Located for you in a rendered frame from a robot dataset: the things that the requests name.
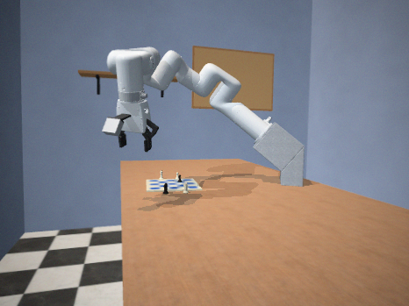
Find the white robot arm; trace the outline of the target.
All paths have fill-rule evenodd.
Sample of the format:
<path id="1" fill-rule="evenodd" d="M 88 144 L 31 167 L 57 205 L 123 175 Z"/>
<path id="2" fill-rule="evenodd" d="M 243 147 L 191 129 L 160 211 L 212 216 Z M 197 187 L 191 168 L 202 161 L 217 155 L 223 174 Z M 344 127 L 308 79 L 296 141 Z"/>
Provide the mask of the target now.
<path id="1" fill-rule="evenodd" d="M 241 84 L 216 65 L 208 63 L 198 74 L 174 51 L 166 52 L 161 59 L 155 48 L 126 50 L 128 51 L 111 51 L 107 58 L 109 70 L 118 77 L 120 101 L 137 102 L 147 98 L 144 84 L 158 90 L 166 90 L 175 76 L 180 84 L 202 97 L 207 97 L 217 83 L 221 82 L 210 97 L 212 108 L 237 124 L 255 140 L 254 144 L 272 126 L 272 123 L 269 123 L 271 117 L 262 120 L 244 104 L 232 103 Z M 119 137 L 123 120 L 130 116 L 122 113 L 116 117 L 108 117 L 102 132 Z"/>

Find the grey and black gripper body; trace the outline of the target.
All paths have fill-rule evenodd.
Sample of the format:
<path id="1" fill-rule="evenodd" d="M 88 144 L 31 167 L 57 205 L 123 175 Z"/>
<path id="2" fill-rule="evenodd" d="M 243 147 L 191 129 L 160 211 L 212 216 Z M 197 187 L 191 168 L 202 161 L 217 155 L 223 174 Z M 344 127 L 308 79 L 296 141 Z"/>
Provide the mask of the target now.
<path id="1" fill-rule="evenodd" d="M 121 131 L 145 133 L 147 127 L 147 119 L 151 121 L 150 110 L 147 100 L 143 99 L 137 102 L 124 102 L 118 100 L 117 115 L 129 114 L 129 118 L 123 120 L 124 124 Z M 151 127 L 148 128 L 150 130 Z"/>

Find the blue and cream chessboard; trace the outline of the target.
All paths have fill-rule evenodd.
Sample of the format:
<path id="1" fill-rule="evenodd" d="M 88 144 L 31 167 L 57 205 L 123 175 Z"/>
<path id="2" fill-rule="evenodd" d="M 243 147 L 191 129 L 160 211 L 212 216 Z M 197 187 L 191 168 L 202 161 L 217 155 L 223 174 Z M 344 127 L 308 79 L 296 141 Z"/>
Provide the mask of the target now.
<path id="1" fill-rule="evenodd" d="M 164 184 L 168 184 L 168 191 L 184 191 L 184 183 L 188 183 L 188 191 L 202 190 L 194 179 L 156 179 L 147 180 L 147 192 L 162 192 L 164 191 Z"/>

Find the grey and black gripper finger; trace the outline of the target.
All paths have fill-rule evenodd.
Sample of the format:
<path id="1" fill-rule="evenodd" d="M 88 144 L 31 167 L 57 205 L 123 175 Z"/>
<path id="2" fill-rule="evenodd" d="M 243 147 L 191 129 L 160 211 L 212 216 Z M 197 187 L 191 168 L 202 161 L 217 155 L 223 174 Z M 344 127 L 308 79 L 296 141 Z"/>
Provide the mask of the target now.
<path id="1" fill-rule="evenodd" d="M 118 137 L 119 140 L 119 147 L 123 147 L 126 145 L 126 134 L 124 133 L 124 131 L 121 131 Z"/>
<path id="2" fill-rule="evenodd" d="M 147 119 L 147 125 L 151 127 L 153 130 L 150 132 L 148 128 L 146 129 L 145 133 L 141 133 L 145 140 L 144 140 L 144 148 L 145 152 L 148 152 L 152 148 L 152 137 L 157 133 L 159 130 L 159 127 L 155 125 L 153 122 L 151 122 L 149 119 Z"/>

